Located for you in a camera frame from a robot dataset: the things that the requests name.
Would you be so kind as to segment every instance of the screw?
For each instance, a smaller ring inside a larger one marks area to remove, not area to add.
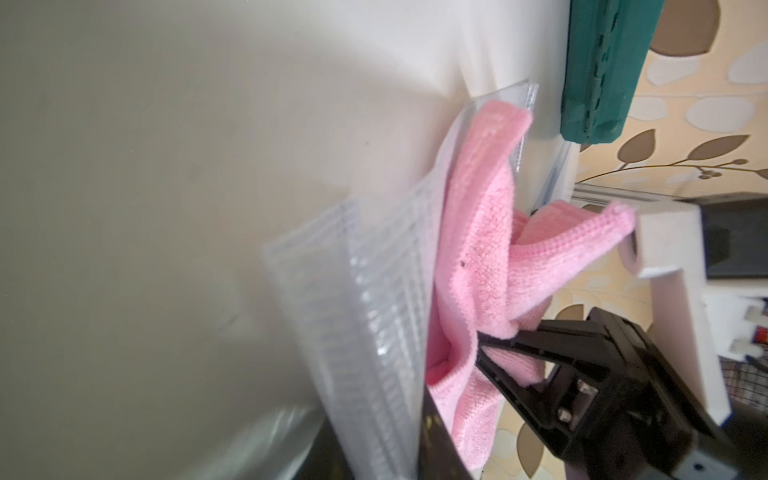
[[[595,395],[598,393],[598,389],[594,388],[592,385],[586,383],[582,379],[576,380],[576,388],[581,393],[586,393],[587,395]]]
[[[574,416],[567,409],[560,407],[558,409],[558,418],[563,423],[570,423],[570,421],[574,418]]]

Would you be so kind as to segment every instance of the pink microfiber cloth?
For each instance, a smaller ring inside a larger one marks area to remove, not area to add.
[[[502,399],[475,368],[477,332],[511,338],[536,329],[551,295],[634,229],[634,212],[622,204],[593,214],[556,201],[531,218],[513,208],[508,157],[530,124],[526,110],[486,103],[445,195],[426,381],[469,469],[490,456]],[[543,362],[488,355],[522,386],[543,380]]]

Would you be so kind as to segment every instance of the clear plastic bag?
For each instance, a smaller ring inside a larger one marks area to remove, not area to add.
[[[270,279],[356,478],[415,478],[426,336],[445,183],[478,109],[532,109],[537,86],[476,98],[435,166],[394,211],[363,225],[347,200],[265,247]],[[510,158],[519,168],[522,142]]]

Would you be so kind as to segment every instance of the wallpaper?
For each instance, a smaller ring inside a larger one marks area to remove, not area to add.
[[[579,181],[695,197],[768,193],[768,1],[667,0],[629,118],[613,144],[582,145]],[[616,250],[558,291],[545,318],[599,306],[651,325],[650,286]],[[564,465],[505,403],[484,480],[564,480]]]
[[[577,179],[695,197],[768,192],[768,2],[667,0],[629,118]]]

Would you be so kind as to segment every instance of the beige wall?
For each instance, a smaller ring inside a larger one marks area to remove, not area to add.
[[[260,247],[398,198],[468,92],[540,82],[554,156],[568,1],[463,4],[0,2],[0,478],[174,478],[314,400]]]

